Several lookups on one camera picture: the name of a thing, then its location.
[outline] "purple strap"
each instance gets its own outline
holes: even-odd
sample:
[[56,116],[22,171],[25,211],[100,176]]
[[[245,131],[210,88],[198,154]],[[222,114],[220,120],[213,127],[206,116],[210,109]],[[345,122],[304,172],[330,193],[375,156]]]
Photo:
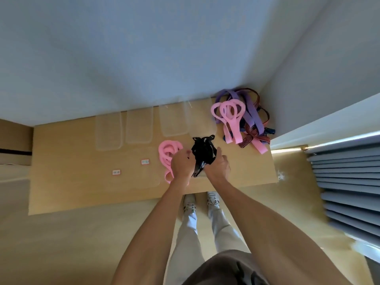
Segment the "purple strap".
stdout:
[[241,95],[243,97],[245,106],[247,108],[245,110],[244,115],[243,115],[245,122],[249,125],[250,128],[252,128],[256,124],[256,127],[259,131],[259,134],[260,135],[263,134],[264,133],[263,122],[261,121],[260,116],[257,112],[257,109],[254,106],[254,103],[252,102],[252,99],[249,96],[249,94],[245,90],[239,90],[239,91],[235,92],[233,90],[223,89],[217,93],[215,103],[220,102],[220,99],[222,98],[222,96],[224,96],[226,94],[229,95],[227,97],[227,100],[229,100],[229,99],[240,100],[239,95]]

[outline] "forearm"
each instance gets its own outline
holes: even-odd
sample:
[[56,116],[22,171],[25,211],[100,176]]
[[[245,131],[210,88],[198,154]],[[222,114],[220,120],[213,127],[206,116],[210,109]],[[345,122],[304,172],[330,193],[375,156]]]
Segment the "forearm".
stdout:
[[350,284],[322,249],[287,219],[225,179],[210,181],[271,284]]
[[171,182],[126,249],[112,285],[163,283],[178,207],[187,182],[184,178]]

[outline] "curtain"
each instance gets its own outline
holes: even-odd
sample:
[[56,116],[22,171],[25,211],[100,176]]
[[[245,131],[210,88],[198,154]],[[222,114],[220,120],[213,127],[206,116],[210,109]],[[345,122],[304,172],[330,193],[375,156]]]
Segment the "curtain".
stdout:
[[380,135],[305,151],[329,224],[380,247]]

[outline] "table top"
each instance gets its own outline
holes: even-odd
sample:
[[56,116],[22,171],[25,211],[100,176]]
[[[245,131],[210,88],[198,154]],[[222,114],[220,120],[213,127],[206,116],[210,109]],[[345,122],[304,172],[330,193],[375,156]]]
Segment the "table top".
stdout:
[[[151,143],[124,143],[118,150],[104,152],[95,148],[95,117],[36,126],[29,215],[161,197],[169,185],[164,179],[166,168],[158,159],[159,144],[171,139],[191,148],[194,142],[189,134],[164,137],[158,107],[154,107],[153,115]],[[126,112],[122,112],[123,126],[125,119]],[[270,150],[261,155],[252,144],[245,148],[226,144],[223,124],[217,125],[213,144],[228,156],[234,186],[278,182]],[[135,166],[145,158],[150,159],[149,165]],[[114,169],[120,169],[121,174],[113,176]],[[199,176],[191,178],[186,193],[212,190],[208,179]]]

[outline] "person's right arm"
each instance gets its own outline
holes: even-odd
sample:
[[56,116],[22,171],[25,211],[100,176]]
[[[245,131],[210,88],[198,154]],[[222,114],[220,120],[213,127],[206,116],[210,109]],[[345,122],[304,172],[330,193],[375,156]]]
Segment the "person's right arm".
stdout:
[[230,167],[219,147],[204,170],[271,285],[351,285],[309,236],[227,181]]

